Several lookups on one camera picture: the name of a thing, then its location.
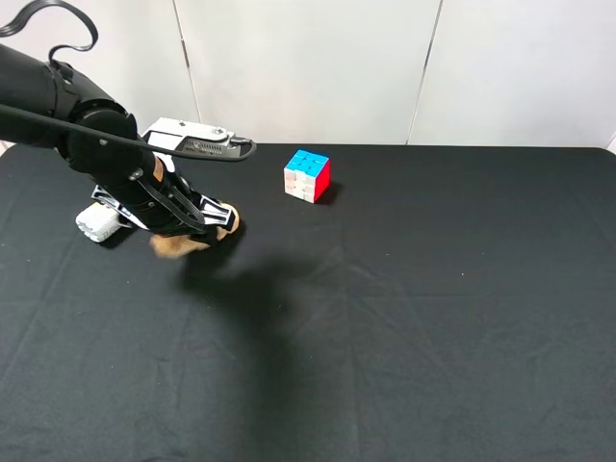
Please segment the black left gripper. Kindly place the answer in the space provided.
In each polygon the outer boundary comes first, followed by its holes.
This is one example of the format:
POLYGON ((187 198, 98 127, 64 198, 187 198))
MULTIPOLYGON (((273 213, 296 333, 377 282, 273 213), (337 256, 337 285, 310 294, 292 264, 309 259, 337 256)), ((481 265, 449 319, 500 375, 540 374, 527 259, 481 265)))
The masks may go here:
POLYGON ((231 204, 202 195, 199 212, 200 195, 167 155, 120 153, 117 173, 117 200, 99 185, 91 198, 114 211, 120 226, 139 226, 140 220, 157 234, 191 237, 226 237, 240 227, 240 215, 231 204))

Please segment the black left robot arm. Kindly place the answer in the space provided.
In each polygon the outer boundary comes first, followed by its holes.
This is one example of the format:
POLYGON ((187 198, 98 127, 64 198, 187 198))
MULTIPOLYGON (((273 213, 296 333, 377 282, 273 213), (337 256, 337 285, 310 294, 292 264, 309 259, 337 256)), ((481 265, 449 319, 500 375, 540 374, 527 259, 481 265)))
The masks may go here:
POLYGON ((67 63, 45 64, 1 48, 1 137, 56 150, 95 184, 92 197, 128 227, 215 244, 239 225, 229 205, 195 190, 135 118, 67 63))

